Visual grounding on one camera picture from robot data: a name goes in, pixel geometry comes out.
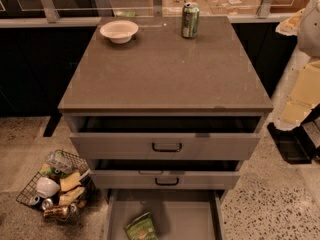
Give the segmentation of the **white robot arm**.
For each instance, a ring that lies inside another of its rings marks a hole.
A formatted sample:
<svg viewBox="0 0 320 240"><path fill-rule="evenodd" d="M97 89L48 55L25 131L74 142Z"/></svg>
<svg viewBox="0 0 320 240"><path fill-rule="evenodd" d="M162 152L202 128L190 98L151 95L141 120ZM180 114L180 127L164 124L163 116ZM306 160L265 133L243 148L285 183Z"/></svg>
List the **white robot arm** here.
<svg viewBox="0 0 320 240"><path fill-rule="evenodd" d="M276 32L297 37L272 97L275 127L291 131L320 104L320 0L310 0L305 8L279 23Z"/></svg>

